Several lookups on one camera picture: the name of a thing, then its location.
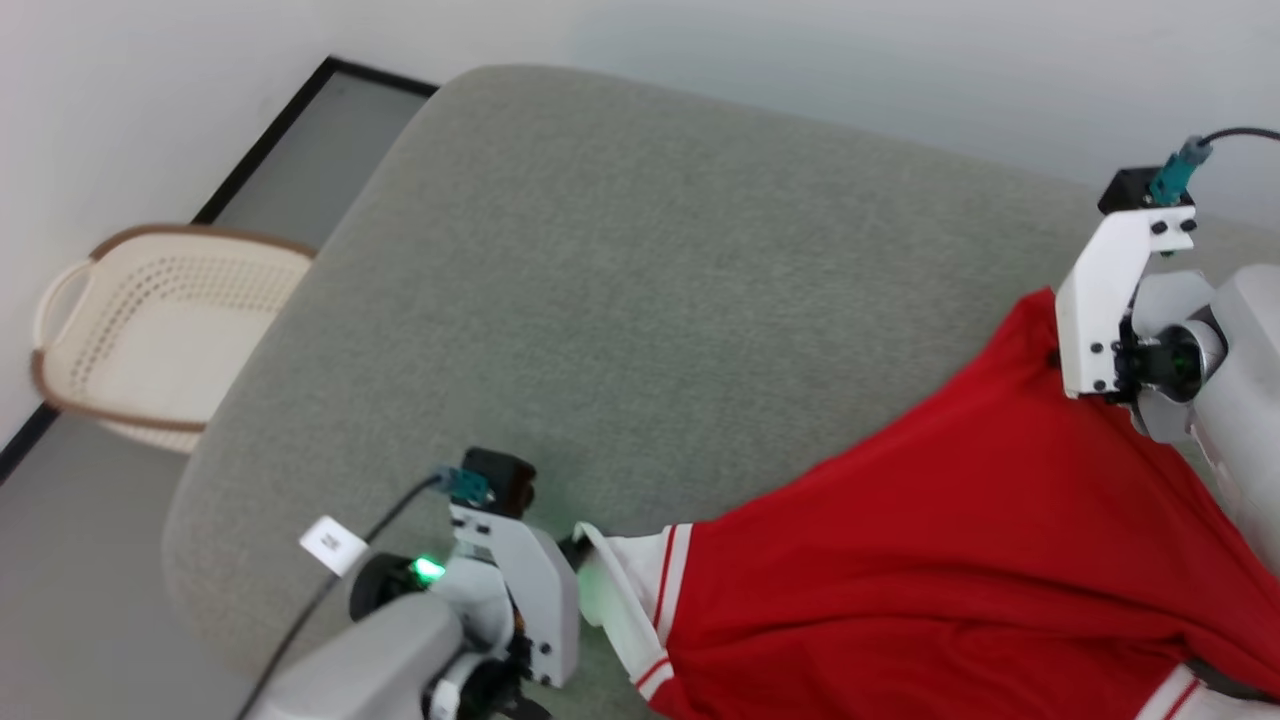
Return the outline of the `red Bulls basketball jersey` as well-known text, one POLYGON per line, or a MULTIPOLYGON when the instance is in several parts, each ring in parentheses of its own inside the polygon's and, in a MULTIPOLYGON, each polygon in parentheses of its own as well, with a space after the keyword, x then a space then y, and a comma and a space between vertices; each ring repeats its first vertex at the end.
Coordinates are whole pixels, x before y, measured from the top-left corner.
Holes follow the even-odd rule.
POLYGON ((1053 293, 893 424, 710 521, 581 523, 669 720, 1280 720, 1280 580, 1181 455, 1070 400, 1053 293))

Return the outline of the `grey fabric sofa seat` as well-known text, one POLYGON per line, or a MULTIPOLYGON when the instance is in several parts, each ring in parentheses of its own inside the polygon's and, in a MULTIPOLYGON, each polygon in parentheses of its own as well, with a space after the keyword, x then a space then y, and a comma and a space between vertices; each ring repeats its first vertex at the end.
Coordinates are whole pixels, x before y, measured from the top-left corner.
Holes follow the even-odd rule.
MULTIPOLYGON (((172 593, 266 682, 442 574, 467 448, 538 470, 554 541, 710 521, 905 416, 1055 293, 1102 215, 1052 182, 581 70, 451 81, 204 432, 172 593), (343 578, 300 547, 369 542, 343 578)), ((582 615, 553 720, 669 720, 582 615)))

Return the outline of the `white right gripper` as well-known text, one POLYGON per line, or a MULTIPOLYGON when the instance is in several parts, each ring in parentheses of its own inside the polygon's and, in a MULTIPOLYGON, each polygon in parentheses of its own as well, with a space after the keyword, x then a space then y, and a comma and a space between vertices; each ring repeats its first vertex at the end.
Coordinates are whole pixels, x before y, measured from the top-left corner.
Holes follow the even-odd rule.
POLYGON ((1183 322, 1190 309, 1158 299, 1135 311, 1146 268, 1153 256, 1193 249, 1193 205, 1115 211, 1105 215, 1055 293, 1062 391, 1069 398, 1120 389, 1116 355, 1130 322, 1138 338, 1156 337, 1183 322))

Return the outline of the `black skirting strip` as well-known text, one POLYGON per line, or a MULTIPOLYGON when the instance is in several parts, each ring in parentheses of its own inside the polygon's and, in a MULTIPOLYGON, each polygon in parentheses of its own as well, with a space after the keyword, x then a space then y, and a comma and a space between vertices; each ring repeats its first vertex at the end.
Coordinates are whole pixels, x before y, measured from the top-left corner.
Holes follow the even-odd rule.
MULTIPOLYGON (((337 76, 347 76, 371 85, 392 88, 428 101, 438 90, 433 85, 408 76, 402 76, 381 68, 352 61, 340 56, 326 56, 301 88, 291 97, 268 128, 253 142, 246 155, 234 165, 228 177, 218 186, 205 205, 196 213, 193 225, 211 225, 228 209, 230 202, 247 186, 259 168, 269 159, 274 149, 283 141, 296 122, 311 106, 315 97, 337 76)), ((49 404, 41 404, 0 451, 0 487, 6 483, 17 468, 49 432, 60 413, 49 404)))

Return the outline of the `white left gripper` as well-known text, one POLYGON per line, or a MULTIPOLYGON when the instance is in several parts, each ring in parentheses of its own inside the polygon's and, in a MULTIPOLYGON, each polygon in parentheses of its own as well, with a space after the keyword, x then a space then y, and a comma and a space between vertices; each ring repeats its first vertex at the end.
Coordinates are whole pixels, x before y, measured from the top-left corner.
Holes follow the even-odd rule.
POLYGON ((451 505, 454 538, 485 550, 502 574, 532 646, 534 679, 563 688, 579 667, 579 582, 575 571, 591 557, 585 533, 549 534, 513 518, 451 505))

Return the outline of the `cream perforated laundry basket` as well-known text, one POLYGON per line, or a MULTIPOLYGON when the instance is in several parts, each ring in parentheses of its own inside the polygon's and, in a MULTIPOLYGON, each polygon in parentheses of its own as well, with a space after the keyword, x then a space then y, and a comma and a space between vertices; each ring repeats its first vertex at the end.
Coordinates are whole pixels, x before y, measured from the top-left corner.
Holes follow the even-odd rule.
POLYGON ((316 254, 211 225, 124 229, 45 290, 35 388, 61 413, 189 454, 316 254))

